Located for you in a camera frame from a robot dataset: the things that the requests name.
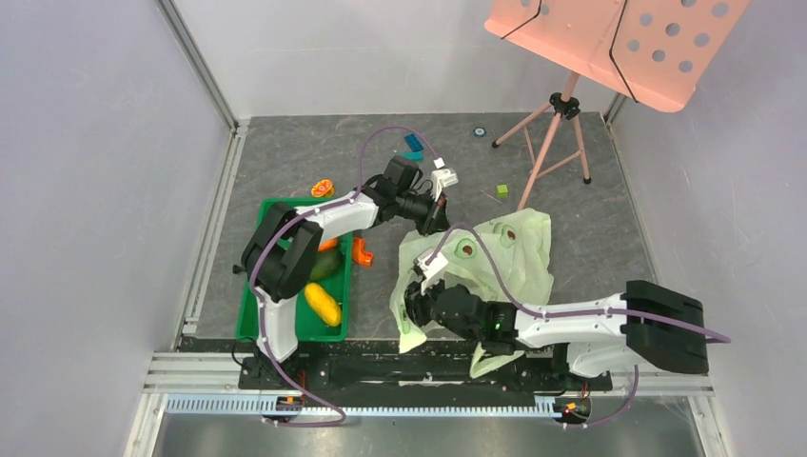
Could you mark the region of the pale green plastic bag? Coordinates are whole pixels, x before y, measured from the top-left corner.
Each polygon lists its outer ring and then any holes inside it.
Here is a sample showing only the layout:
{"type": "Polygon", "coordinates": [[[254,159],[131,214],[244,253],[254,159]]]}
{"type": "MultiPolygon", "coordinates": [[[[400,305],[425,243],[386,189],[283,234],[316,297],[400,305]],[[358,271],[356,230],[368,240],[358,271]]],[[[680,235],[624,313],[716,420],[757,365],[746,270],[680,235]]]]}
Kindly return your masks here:
{"type": "MultiPolygon", "coordinates": [[[[523,209],[482,222],[474,230],[480,235],[480,240],[466,230],[457,229],[443,244],[441,253],[448,260],[443,277],[446,284],[449,287],[466,286],[485,301],[505,302],[507,297],[502,286],[482,252],[482,247],[487,247],[503,284],[520,303],[547,305],[554,283],[554,277],[548,271],[550,216],[535,209],[523,209]]],[[[389,307],[400,332],[401,354],[423,345],[427,341],[426,333],[441,327],[430,323],[418,328],[406,316],[404,292],[411,282],[418,279],[413,270],[415,259],[424,251],[436,247],[442,239],[442,233],[421,236],[416,231],[410,231],[399,245],[399,275],[389,307]]]]}

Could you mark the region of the yellow fake fruit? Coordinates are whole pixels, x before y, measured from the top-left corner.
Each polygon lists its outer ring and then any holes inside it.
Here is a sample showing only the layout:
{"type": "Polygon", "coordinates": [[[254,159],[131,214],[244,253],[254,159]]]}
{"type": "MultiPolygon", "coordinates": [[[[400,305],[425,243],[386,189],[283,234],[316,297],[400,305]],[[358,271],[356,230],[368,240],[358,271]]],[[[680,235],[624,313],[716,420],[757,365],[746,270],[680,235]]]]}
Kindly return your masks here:
{"type": "Polygon", "coordinates": [[[342,324],[342,309],[338,302],[319,284],[309,283],[304,288],[304,296],[313,312],[329,327],[342,324]]]}

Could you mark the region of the dark green fake avocado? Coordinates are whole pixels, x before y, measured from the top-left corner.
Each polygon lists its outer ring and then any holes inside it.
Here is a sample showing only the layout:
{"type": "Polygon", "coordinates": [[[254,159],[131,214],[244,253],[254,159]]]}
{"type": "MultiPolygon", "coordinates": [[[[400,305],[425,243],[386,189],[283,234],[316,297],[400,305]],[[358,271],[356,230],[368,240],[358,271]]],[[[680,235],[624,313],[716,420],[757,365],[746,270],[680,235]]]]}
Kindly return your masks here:
{"type": "Polygon", "coordinates": [[[319,251],[309,274],[310,282],[320,282],[342,270],[344,255],[337,248],[319,251]]]}

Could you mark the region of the orange fake fruit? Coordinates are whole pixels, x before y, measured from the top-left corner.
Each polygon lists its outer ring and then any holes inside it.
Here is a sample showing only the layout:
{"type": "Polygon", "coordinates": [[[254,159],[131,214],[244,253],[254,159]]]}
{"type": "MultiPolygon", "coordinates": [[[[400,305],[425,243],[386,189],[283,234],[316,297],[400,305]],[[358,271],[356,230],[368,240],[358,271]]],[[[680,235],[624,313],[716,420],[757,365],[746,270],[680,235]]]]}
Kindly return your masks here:
{"type": "Polygon", "coordinates": [[[328,251],[330,249],[336,248],[337,246],[339,246],[339,239],[338,238],[332,238],[332,239],[329,239],[329,240],[326,240],[326,241],[322,242],[318,247],[318,251],[319,252],[328,251]]]}

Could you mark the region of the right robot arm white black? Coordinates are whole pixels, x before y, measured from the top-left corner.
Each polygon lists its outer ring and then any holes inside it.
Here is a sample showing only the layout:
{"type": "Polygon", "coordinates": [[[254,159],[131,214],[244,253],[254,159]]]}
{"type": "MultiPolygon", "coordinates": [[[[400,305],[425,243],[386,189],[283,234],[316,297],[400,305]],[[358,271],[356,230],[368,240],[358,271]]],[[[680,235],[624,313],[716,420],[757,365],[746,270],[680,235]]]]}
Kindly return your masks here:
{"type": "Polygon", "coordinates": [[[622,293],[599,300],[518,308],[484,301],[467,287],[445,282],[423,289],[411,283],[403,295],[405,322],[437,324],[475,343],[471,378],[501,368],[531,349],[551,347],[552,381],[576,387],[585,378],[647,362],[660,370],[703,375],[707,345],[718,341],[704,327],[700,301],[635,280],[622,293]]]}

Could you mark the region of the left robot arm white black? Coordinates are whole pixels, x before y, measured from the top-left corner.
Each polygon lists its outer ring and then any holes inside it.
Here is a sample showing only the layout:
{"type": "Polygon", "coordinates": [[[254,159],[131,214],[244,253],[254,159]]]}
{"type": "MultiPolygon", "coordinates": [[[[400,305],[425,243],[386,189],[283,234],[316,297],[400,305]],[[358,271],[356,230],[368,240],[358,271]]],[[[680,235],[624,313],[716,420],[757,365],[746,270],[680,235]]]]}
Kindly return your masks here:
{"type": "Polygon", "coordinates": [[[430,189],[417,191],[420,167],[393,157],[384,173],[370,177],[347,195],[308,207],[273,204],[242,254],[242,266],[257,299],[257,345],[267,358],[262,373],[274,387],[289,387],[299,363],[296,300],[309,281],[322,242],[356,230],[375,228],[396,217],[411,221],[421,235],[448,230],[444,191],[458,183],[455,170],[434,162],[430,189]]]}

